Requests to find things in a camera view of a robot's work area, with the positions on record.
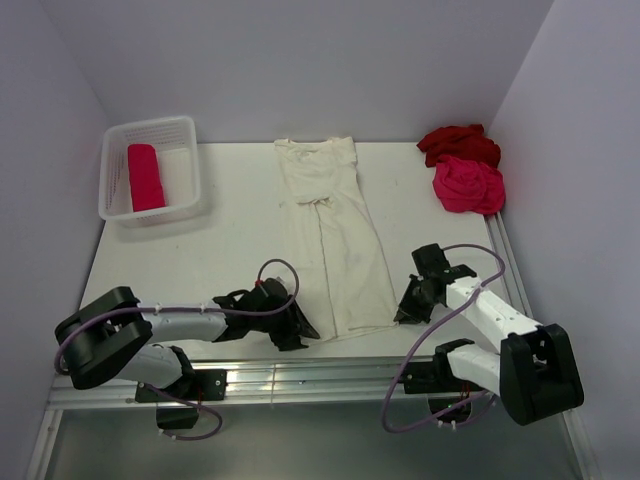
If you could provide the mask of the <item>white t shirt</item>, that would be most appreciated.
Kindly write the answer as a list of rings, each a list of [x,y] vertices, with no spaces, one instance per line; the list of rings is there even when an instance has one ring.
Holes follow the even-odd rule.
[[[396,297],[358,184],[351,138],[275,141],[286,255],[322,342],[393,327]]]

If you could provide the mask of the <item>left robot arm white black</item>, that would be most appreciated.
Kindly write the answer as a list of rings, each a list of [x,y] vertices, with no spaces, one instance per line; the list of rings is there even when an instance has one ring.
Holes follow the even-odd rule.
[[[274,278],[236,290],[202,306],[144,306],[128,287],[116,287],[61,322],[54,367],[77,390],[113,379],[135,381],[183,399],[196,373],[178,342],[236,341],[250,332],[268,336],[281,352],[304,348],[319,330],[295,295]]]

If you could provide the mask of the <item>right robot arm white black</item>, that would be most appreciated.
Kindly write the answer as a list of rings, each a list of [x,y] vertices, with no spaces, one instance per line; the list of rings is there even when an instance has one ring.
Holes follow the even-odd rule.
[[[487,279],[465,264],[452,265],[436,243],[413,251],[416,271],[400,301],[396,322],[426,323],[388,391],[407,394],[459,392],[458,402],[431,413],[428,421],[452,427],[470,420],[473,401],[499,399],[506,413],[525,426],[583,405],[585,396],[568,333],[558,324],[541,324],[517,311],[489,289],[506,271]],[[431,334],[456,316],[469,321],[491,344],[485,350],[467,338],[437,346],[428,361],[417,350]]]

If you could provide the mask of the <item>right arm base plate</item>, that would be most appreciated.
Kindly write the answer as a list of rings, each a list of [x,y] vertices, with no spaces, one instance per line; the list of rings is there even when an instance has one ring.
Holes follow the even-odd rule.
[[[484,390],[469,380],[453,376],[447,360],[434,357],[428,361],[412,361],[404,369],[399,383],[405,394],[475,393]]]

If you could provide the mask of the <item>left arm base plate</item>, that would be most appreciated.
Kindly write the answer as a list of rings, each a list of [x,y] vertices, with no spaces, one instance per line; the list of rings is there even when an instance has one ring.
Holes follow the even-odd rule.
[[[136,387],[134,401],[138,404],[156,404],[156,425],[159,429],[181,434],[191,430],[200,419],[200,410],[206,402],[222,401],[227,387],[225,369],[196,369],[191,378],[179,380],[165,389],[150,388],[144,383]]]

